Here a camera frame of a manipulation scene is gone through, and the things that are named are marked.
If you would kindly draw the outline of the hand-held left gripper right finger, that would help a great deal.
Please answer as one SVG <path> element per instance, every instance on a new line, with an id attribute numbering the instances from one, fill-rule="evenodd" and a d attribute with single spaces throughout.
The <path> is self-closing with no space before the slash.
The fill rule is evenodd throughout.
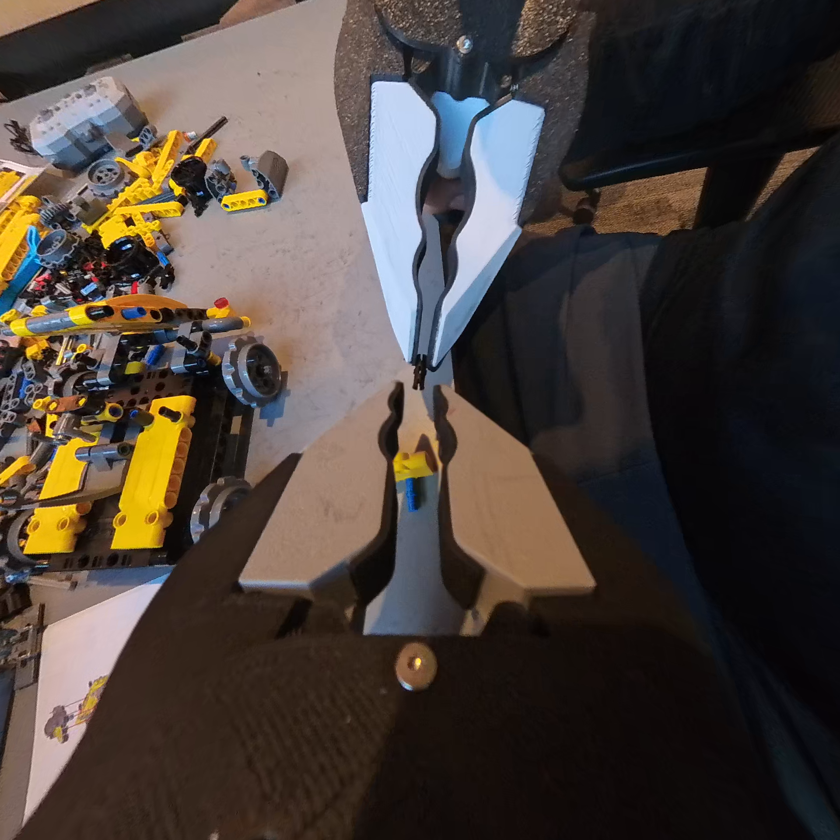
<path id="1" fill-rule="evenodd" d="M 590 571 L 529 449 L 447 385 L 434 388 L 440 568 L 466 611 L 593 593 Z"/>

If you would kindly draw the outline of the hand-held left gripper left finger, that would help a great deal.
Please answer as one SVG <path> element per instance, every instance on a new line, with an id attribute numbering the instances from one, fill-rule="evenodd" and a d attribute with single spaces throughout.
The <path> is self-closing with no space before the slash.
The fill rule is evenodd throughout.
<path id="1" fill-rule="evenodd" d="M 366 607 L 384 590 L 403 407 L 394 381 L 304 450 L 239 576 L 244 591 Z"/>

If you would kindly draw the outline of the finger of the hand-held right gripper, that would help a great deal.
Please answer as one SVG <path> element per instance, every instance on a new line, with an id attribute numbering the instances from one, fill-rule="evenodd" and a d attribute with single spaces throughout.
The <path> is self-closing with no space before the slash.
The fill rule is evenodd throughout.
<path id="1" fill-rule="evenodd" d="M 407 363 L 417 351 L 417 272 L 425 247 L 421 185 L 438 151 L 438 116 L 411 82 L 371 84 L 369 178 L 361 205 L 388 317 Z"/>
<path id="2" fill-rule="evenodd" d="M 465 211 L 444 258 L 444 291 L 438 300 L 427 362 L 438 368 L 476 312 L 490 283 L 517 242 L 519 215 L 529 184 L 545 111 L 516 98 L 472 114 L 452 98 L 444 104 L 445 155 L 454 163 L 454 140 L 463 140 L 458 178 Z"/>

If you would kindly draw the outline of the yellow brick panel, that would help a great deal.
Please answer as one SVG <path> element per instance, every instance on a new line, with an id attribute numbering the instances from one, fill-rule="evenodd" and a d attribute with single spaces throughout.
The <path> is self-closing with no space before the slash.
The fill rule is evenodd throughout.
<path id="1" fill-rule="evenodd" d="M 436 475 L 433 457 L 422 449 L 413 453 L 399 452 L 393 459 L 393 473 L 408 511 L 419 511 L 423 502 L 422 482 Z"/>

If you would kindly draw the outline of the grey curved brick piece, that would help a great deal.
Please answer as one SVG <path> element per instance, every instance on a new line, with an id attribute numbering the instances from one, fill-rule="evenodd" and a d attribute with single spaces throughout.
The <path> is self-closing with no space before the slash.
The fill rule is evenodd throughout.
<path id="1" fill-rule="evenodd" d="M 266 150 L 258 156 L 242 154 L 239 159 L 271 202 L 281 199 L 289 172 L 285 158 L 273 150 Z"/>

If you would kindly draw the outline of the person's right forearm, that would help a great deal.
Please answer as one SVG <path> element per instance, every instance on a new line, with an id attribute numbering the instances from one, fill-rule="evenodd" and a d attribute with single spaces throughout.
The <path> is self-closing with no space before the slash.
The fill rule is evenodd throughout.
<path id="1" fill-rule="evenodd" d="M 838 1 L 594 1 L 587 157 L 727 117 L 838 51 Z"/>

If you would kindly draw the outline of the grey desk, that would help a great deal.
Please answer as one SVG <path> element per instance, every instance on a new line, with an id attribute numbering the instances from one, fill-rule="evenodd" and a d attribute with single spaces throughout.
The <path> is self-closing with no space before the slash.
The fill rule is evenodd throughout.
<path id="1" fill-rule="evenodd" d="M 345 2 L 303 2 L 102 72 L 120 79 L 160 130 L 204 130 L 221 116 L 230 164 L 266 150 L 287 159 L 278 204 L 192 212 L 167 234 L 176 299 L 226 297 L 275 351 L 287 384 L 253 424 L 246 478 L 259 482 L 393 380 L 405 382 L 401 450 L 435 442 L 431 384 L 412 389 L 382 299 L 333 95 Z"/>

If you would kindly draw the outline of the person's leg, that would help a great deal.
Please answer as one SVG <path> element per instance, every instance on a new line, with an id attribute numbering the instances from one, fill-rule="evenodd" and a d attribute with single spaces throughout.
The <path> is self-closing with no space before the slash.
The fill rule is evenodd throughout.
<path id="1" fill-rule="evenodd" d="M 462 336 L 455 378 L 656 563 L 710 643 L 788 805 L 814 838 L 838 838 L 838 732 L 720 613 L 669 495 L 648 408 L 640 305 L 664 238 L 583 227 L 522 246 Z"/>

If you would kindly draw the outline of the yellow brick toy vehicle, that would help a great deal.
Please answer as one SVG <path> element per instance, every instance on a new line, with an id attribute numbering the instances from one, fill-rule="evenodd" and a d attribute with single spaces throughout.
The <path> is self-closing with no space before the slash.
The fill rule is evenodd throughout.
<path id="1" fill-rule="evenodd" d="M 283 372 L 224 297 L 2 313 L 2 578 L 176 563 L 248 491 Z"/>

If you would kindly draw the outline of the pile of loose toy bricks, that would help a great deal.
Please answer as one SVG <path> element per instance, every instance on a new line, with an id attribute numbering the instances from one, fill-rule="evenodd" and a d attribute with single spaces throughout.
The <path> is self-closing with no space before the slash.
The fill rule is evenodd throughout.
<path id="1" fill-rule="evenodd" d="M 171 131 L 129 158 L 103 155 L 88 184 L 65 202 L 35 194 L 35 176 L 2 164 L 2 314 L 63 311 L 111 298 L 168 291 L 174 270 L 161 220 L 183 215 L 186 194 L 171 178 L 183 135 Z"/>

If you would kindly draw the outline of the grey control hub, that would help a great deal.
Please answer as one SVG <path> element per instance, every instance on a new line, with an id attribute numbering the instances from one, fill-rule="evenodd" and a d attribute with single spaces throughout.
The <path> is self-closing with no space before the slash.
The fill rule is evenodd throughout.
<path id="1" fill-rule="evenodd" d="M 35 152 L 56 168 L 79 173 L 112 149 L 140 136 L 150 121 L 129 89 L 100 77 L 38 112 L 28 126 Z"/>

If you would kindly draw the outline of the person's dark jacket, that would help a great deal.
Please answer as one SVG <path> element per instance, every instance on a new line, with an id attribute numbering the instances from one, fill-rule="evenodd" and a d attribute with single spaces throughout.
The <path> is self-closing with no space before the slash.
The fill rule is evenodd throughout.
<path id="1" fill-rule="evenodd" d="M 654 441 L 700 581 L 838 732 L 838 137 L 750 220 L 666 236 L 640 306 Z"/>

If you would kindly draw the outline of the instruction booklet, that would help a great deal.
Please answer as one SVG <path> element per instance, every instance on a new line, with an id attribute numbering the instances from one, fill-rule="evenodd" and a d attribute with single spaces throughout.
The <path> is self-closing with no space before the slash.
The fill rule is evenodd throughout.
<path id="1" fill-rule="evenodd" d="M 158 576 L 45 630 L 25 822 L 84 737 L 124 646 L 167 578 Z"/>

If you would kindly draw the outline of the small printed booklet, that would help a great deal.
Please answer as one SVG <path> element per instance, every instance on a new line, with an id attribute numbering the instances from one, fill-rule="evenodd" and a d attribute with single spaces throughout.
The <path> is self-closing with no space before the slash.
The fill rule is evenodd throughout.
<path id="1" fill-rule="evenodd" d="M 17 196 L 25 194 L 45 171 L 45 166 L 1 160 L 1 211 L 4 211 Z"/>

